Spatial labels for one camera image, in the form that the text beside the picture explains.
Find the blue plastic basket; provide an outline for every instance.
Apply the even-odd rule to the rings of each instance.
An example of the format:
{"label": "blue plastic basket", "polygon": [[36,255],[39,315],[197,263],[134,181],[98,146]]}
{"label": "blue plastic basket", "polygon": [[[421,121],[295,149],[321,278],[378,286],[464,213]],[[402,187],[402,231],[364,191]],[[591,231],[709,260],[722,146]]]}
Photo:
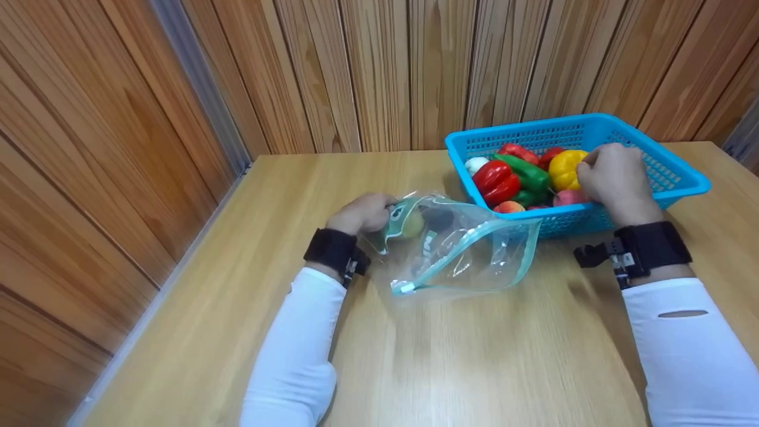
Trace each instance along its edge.
{"label": "blue plastic basket", "polygon": [[[591,151],[601,144],[619,142],[643,151],[653,198],[666,209],[680,198],[700,195],[711,188],[709,180],[684,160],[670,153],[643,132],[608,114],[581,114],[535,122],[454,132],[446,137],[448,155],[470,201],[487,208],[464,163],[472,157],[488,156],[503,144],[528,148],[538,156],[551,147]],[[612,228],[606,209],[583,203],[517,213],[498,213],[510,220],[542,218],[540,238],[584,234]]]}

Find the sleeve hole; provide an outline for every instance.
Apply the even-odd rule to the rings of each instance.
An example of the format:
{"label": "sleeve hole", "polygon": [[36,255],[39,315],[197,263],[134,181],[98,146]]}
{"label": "sleeve hole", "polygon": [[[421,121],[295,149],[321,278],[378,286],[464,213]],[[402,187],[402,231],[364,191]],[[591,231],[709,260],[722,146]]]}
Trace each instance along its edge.
{"label": "sleeve hole", "polygon": [[660,318],[693,318],[696,316],[708,315],[706,310],[679,310],[677,312],[662,313]]}

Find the white sleeve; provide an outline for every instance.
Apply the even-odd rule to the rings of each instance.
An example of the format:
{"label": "white sleeve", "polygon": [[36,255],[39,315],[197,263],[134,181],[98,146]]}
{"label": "white sleeve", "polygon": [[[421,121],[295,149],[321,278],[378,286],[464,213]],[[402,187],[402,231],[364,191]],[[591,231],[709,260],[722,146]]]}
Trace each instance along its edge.
{"label": "white sleeve", "polygon": [[345,288],[311,268],[295,277],[263,341],[243,398],[240,425],[316,425],[332,400],[327,361]]}
{"label": "white sleeve", "polygon": [[[759,425],[759,372],[698,279],[622,291],[655,427]],[[680,311],[690,317],[660,317]]]}

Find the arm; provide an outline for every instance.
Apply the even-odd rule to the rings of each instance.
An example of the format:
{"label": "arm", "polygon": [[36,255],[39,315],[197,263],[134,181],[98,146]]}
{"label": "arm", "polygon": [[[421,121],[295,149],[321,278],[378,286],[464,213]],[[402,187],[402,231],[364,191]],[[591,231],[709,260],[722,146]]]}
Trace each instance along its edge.
{"label": "arm", "polygon": [[[327,221],[326,228],[356,235],[381,229],[395,199],[363,195]],[[342,275],[306,263],[295,277],[256,358],[243,398],[240,425],[316,425],[335,391],[327,360],[346,290]]]}
{"label": "arm", "polygon": [[[639,150],[602,146],[578,166],[583,190],[619,226],[664,220]],[[622,291],[654,426],[759,425],[759,372],[688,265],[655,268]]]}

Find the wooden wall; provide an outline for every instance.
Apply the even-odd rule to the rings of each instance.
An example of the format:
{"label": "wooden wall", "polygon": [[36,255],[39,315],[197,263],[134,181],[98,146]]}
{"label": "wooden wall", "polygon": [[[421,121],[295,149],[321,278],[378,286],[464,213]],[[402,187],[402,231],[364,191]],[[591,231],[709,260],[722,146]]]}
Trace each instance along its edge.
{"label": "wooden wall", "polygon": [[253,157],[582,112],[721,144],[759,89],[753,0],[182,1]]}
{"label": "wooden wall", "polygon": [[234,180],[147,0],[0,0],[0,425],[62,425]]}

